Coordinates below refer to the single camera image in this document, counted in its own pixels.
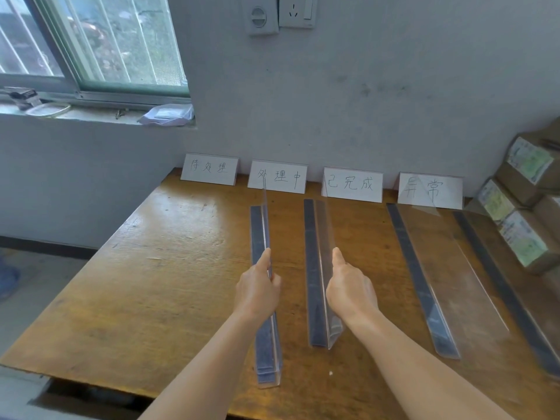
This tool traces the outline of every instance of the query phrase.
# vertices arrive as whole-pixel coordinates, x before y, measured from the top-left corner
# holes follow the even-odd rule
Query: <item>electrical outlet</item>
[[[279,25],[285,28],[314,28],[318,0],[280,0]]]

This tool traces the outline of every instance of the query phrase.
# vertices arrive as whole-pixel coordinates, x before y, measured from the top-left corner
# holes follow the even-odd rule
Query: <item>left hand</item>
[[[236,286],[234,312],[255,320],[261,326],[276,310],[280,299],[281,277],[268,277],[270,248],[266,249],[257,263],[244,272]]]

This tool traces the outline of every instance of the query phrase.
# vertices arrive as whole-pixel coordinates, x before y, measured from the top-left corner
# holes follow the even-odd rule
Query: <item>forearm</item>
[[[380,311],[372,310],[348,326],[367,347],[410,420],[512,420]]]
[[[232,314],[141,420],[223,420],[257,328]]]

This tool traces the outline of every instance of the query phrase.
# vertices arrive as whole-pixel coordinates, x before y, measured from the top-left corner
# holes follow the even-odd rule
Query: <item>window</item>
[[[189,97],[167,0],[0,0],[0,85],[130,104]]]

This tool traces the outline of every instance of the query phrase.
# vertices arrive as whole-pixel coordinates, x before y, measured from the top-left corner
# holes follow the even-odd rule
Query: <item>blue object on floor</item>
[[[20,272],[0,258],[0,301],[9,297],[17,288]]]

